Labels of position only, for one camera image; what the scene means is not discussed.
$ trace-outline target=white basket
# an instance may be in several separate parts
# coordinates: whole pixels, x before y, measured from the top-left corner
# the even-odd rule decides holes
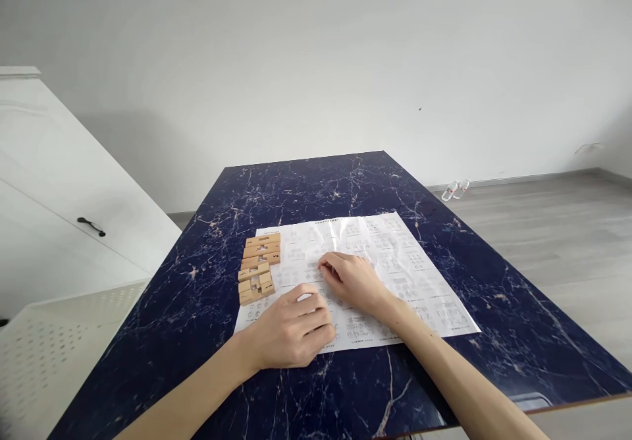
[[[0,332],[0,438],[45,439],[148,280],[25,307]]]

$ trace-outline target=printed diagram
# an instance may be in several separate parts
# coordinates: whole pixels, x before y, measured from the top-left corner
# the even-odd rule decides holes
[[[397,213],[257,229],[256,235],[271,233],[280,233],[282,241],[281,263],[270,268],[277,292],[240,307],[235,332],[253,323],[279,296],[305,282],[325,297],[336,329],[335,340],[321,352],[401,343],[387,326],[333,294],[317,269],[320,257],[330,251],[367,258],[387,289],[408,302],[440,336],[480,331]]]

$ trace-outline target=wooden puzzle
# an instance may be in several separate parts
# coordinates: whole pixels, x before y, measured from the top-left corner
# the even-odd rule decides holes
[[[241,270],[237,274],[239,303],[249,305],[275,293],[270,265],[281,262],[281,235],[256,236],[246,240]]]

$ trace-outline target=blue marble table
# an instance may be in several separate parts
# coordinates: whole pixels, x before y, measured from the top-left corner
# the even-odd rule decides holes
[[[553,407],[632,391],[629,371],[379,151],[226,168],[51,438],[114,437],[219,349],[256,228],[385,211],[400,214],[483,331],[446,340],[501,391]],[[262,371],[196,438],[359,439],[456,424],[399,344]]]

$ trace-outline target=white cabinet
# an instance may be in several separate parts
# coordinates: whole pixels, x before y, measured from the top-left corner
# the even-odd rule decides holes
[[[14,76],[3,78],[3,71]],[[19,72],[0,68],[5,317],[27,303],[153,275],[180,236],[44,83]],[[97,223],[105,236],[79,217]]]
[[[149,273],[0,181],[0,314]]]

